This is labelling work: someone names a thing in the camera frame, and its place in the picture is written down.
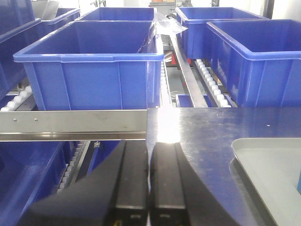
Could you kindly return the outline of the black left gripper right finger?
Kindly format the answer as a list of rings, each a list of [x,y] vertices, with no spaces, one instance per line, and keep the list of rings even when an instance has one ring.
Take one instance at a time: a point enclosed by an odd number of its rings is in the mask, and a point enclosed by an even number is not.
[[[180,143],[156,143],[150,164],[151,225],[238,225],[195,173]]]

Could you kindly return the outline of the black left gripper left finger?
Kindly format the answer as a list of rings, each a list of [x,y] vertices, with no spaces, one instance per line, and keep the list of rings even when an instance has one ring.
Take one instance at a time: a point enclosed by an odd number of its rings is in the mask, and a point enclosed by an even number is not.
[[[120,141],[89,175],[35,202],[19,226],[144,226],[148,215],[146,142]]]

